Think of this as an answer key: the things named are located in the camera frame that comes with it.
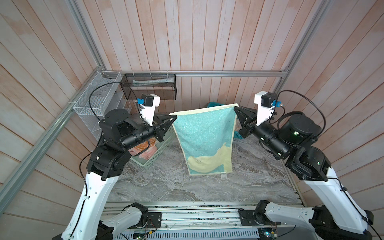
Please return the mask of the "teal plastic basket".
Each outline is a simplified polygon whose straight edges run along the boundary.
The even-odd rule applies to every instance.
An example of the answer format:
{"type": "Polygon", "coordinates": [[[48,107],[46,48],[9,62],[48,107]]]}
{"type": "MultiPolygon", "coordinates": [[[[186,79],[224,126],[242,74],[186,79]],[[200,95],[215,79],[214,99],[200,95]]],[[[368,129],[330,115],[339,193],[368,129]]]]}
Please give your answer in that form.
{"type": "MultiPolygon", "coordinates": [[[[218,106],[223,106],[223,104],[216,103],[216,102],[209,102],[207,105],[207,108],[218,107],[218,106]]],[[[240,125],[239,119],[237,119],[235,132],[234,132],[234,138],[243,139],[243,137],[239,133],[240,128],[241,128],[241,125],[240,125]]]]}

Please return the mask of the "pink orange patterned towel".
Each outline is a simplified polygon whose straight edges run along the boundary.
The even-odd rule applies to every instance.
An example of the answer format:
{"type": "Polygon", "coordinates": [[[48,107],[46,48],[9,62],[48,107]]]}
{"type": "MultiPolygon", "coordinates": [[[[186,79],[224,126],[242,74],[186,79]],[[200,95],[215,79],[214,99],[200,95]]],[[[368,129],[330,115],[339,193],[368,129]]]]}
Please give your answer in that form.
{"type": "Polygon", "coordinates": [[[130,149],[129,150],[130,154],[132,156],[137,155],[139,158],[149,160],[158,150],[158,148],[156,147],[156,144],[158,143],[158,141],[155,138],[152,138],[149,141],[150,141],[150,145],[148,144],[148,142],[145,142],[130,149]]]}

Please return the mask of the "green yellow striped towel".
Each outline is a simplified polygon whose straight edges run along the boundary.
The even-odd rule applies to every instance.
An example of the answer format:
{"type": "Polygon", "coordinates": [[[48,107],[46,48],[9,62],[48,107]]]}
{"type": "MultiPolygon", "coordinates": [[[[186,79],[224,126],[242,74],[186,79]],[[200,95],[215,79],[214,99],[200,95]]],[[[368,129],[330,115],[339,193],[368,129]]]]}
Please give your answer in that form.
{"type": "Polygon", "coordinates": [[[173,128],[189,175],[229,174],[238,104],[175,112],[173,128]]]}

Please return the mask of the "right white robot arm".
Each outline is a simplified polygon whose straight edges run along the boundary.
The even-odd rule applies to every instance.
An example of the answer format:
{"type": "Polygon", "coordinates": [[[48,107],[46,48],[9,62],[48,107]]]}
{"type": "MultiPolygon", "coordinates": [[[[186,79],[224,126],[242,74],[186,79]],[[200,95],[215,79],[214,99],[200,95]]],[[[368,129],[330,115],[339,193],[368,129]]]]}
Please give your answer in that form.
{"type": "Polygon", "coordinates": [[[325,154],[314,146],[321,127],[302,112],[291,112],[280,129],[258,122],[258,112],[235,107],[243,138],[254,135],[262,146],[307,184],[322,201],[320,207],[288,207],[261,200],[254,212],[260,225],[289,224],[306,228],[324,240],[370,240],[374,215],[352,199],[325,154]]]}

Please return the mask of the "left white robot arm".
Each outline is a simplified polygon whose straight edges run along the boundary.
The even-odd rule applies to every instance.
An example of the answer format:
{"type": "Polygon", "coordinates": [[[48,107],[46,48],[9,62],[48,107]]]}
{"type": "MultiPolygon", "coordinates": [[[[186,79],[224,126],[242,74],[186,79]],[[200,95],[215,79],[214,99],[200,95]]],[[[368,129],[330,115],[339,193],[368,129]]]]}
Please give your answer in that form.
{"type": "Polygon", "coordinates": [[[176,115],[160,115],[155,123],[137,124],[129,119],[124,109],[109,111],[100,120],[103,134],[96,148],[88,154],[85,186],[66,230],[56,240],[111,240],[131,227],[146,228],[151,225],[148,208],[139,203],[125,207],[118,215],[102,221],[101,216],[112,188],[132,155],[129,150],[156,138],[159,142],[176,115]]]}

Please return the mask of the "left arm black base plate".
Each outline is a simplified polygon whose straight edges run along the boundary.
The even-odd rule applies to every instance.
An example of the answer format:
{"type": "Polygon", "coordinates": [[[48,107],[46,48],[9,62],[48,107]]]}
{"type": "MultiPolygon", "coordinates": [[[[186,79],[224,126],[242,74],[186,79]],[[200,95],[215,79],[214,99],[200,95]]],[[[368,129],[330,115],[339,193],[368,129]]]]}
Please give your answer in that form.
{"type": "Polygon", "coordinates": [[[145,229],[145,228],[158,229],[161,227],[161,223],[162,223],[161,212],[149,212],[149,213],[143,214],[139,223],[135,226],[130,227],[130,229],[145,229]]]}

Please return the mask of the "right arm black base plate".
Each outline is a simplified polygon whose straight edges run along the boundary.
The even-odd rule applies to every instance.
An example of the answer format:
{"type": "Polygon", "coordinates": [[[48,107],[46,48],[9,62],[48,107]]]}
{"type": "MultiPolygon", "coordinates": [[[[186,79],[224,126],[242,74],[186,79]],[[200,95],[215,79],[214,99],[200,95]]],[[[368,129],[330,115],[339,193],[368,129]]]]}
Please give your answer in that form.
{"type": "Polygon", "coordinates": [[[238,209],[242,226],[279,226],[281,222],[273,222],[265,214],[259,214],[256,210],[238,209]]]}

